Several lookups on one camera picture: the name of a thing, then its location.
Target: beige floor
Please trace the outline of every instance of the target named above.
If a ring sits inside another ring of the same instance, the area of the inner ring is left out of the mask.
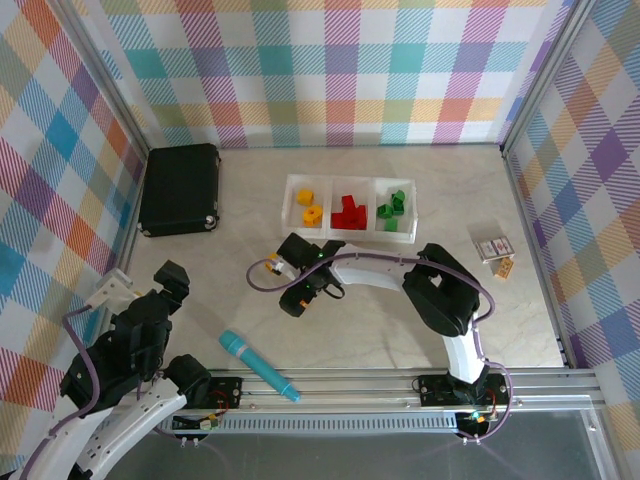
[[[261,294],[245,270],[283,240],[280,216],[289,173],[414,178],[418,192],[415,245],[368,247],[415,253],[440,243],[489,289],[497,313],[482,324],[487,355],[508,366],[559,366],[560,354],[498,150],[491,146],[264,149],[222,152],[221,222],[213,233],[138,236],[129,275],[153,287],[166,259],[183,265],[191,294],[173,316],[165,358],[191,353],[205,366],[239,366],[219,345],[226,328],[243,334],[277,367],[445,367],[441,338],[409,300],[392,291],[348,287],[336,301],[322,295],[301,318]],[[508,281],[492,276],[471,238],[502,231],[517,252]],[[266,273],[257,280],[275,282]]]

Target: green block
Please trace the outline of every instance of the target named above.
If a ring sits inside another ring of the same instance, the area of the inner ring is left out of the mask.
[[[391,218],[391,216],[393,215],[393,209],[390,205],[387,205],[385,203],[384,205],[380,205],[378,207],[377,213],[378,217],[380,218]]]
[[[397,232],[398,231],[398,219],[397,218],[389,218],[386,222],[384,222],[384,231],[385,232]]]
[[[400,200],[401,202],[405,201],[406,197],[402,190],[398,190],[396,193],[391,194],[391,203],[395,202],[396,199]]]
[[[404,204],[402,202],[393,202],[393,214],[404,215]]]

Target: teal microphone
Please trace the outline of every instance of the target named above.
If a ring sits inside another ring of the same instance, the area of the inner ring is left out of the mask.
[[[247,367],[253,370],[280,395],[284,395],[292,402],[300,401],[300,393],[293,388],[289,380],[276,372],[260,355],[251,350],[241,336],[231,330],[225,330],[218,341],[227,352],[242,360]]]

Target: white plastic tray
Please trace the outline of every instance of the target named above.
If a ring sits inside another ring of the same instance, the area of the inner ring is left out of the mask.
[[[323,209],[322,224],[305,227],[302,214],[307,207],[296,201],[298,191],[313,192],[314,205]],[[398,219],[397,232],[385,232],[385,220],[377,218],[379,205],[390,204],[391,194],[398,190],[405,193],[404,215]],[[342,197],[352,195],[356,205],[367,206],[366,230],[341,230],[331,228],[331,212],[342,211]],[[367,242],[414,243],[418,229],[416,184],[413,180],[379,177],[341,177],[328,175],[289,175],[282,204],[282,234],[297,233],[303,238],[332,239]]]

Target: black briefcase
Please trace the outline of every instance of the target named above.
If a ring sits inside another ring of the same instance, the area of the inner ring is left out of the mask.
[[[144,175],[138,229],[147,237],[218,226],[220,155],[210,144],[156,148]]]

